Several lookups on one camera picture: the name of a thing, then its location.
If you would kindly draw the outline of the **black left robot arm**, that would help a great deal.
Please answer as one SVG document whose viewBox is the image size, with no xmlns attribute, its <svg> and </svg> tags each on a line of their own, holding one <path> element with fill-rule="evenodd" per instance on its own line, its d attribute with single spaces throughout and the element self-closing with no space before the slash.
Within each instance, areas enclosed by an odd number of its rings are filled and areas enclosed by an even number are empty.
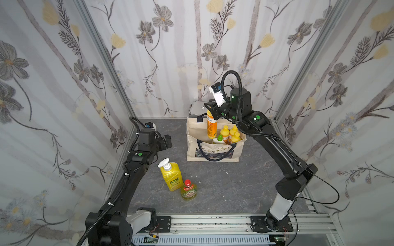
<svg viewBox="0 0 394 246">
<path fill-rule="evenodd" d="M 135 233 L 156 225 L 155 209 L 138 209 L 131 222 L 126 218 L 133 195 L 154 158 L 171 147 L 170 135 L 161 136 L 153 128 L 139 130 L 122 164 L 123 177 L 99 211 L 87 216 L 79 246 L 84 242 L 90 246 L 131 246 Z"/>
</svg>

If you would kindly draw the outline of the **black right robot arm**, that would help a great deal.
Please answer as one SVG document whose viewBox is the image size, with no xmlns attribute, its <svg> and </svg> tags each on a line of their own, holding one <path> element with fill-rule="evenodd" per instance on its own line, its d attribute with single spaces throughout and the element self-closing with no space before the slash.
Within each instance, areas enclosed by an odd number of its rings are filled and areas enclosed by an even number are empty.
<svg viewBox="0 0 394 246">
<path fill-rule="evenodd" d="M 250 92 L 242 86 L 236 71 L 224 73 L 221 81 L 211 87 L 214 100 L 204 105 L 214 120 L 224 118 L 236 125 L 239 132 L 252 137 L 273 158 L 284 177 L 276 184 L 277 195 L 265 216 L 251 217 L 251 230 L 256 233 L 292 232 L 292 206 L 318 168 L 298 157 L 274 129 L 270 120 L 260 111 L 254 111 Z"/>
</svg>

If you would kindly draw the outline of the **orange soap bottle yellow cap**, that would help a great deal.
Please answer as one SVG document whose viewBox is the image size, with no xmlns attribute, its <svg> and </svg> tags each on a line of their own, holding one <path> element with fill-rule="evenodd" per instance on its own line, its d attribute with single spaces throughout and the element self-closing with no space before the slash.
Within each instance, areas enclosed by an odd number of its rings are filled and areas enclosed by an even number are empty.
<svg viewBox="0 0 394 246">
<path fill-rule="evenodd" d="M 235 132 L 233 135 L 232 135 L 232 137 L 231 137 L 231 139 L 229 140 L 229 142 L 230 143 L 236 143 L 236 142 L 238 142 L 238 141 L 240 141 L 242 138 L 241 138 L 241 134 L 239 133 L 239 132 Z"/>
<path fill-rule="evenodd" d="M 214 119 L 212 113 L 207 110 L 207 136 L 210 139 L 216 138 L 217 134 L 217 120 Z"/>
<path fill-rule="evenodd" d="M 222 135 L 223 142 L 228 143 L 230 132 L 229 132 L 229 127 L 227 125 L 223 126 L 223 128 L 220 131 L 220 134 Z"/>
<path fill-rule="evenodd" d="M 235 133 L 237 133 L 238 132 L 238 128 L 237 128 L 237 126 L 236 125 L 234 125 L 230 130 L 229 130 L 229 139 L 231 139 L 234 135 L 235 135 Z"/>
</svg>

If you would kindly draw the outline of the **green soap bottle red cap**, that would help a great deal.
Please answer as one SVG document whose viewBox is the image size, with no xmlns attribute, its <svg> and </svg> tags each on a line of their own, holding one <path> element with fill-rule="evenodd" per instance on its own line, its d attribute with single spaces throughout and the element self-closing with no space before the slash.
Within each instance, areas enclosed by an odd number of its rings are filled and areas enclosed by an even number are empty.
<svg viewBox="0 0 394 246">
<path fill-rule="evenodd" d="M 181 197 L 184 200 L 191 200 L 197 195 L 197 186 L 189 179 L 184 181 L 181 189 Z"/>
</svg>

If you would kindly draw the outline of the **white bottle green cap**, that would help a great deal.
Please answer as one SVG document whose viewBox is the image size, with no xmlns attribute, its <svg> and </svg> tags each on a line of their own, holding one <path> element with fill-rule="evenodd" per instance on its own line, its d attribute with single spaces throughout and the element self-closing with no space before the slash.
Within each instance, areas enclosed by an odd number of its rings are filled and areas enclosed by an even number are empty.
<svg viewBox="0 0 394 246">
<path fill-rule="evenodd" d="M 216 138 L 213 139 L 213 144 L 221 144 L 224 145 L 225 144 L 225 140 L 223 139 L 223 136 L 220 134 L 218 135 Z"/>
</svg>

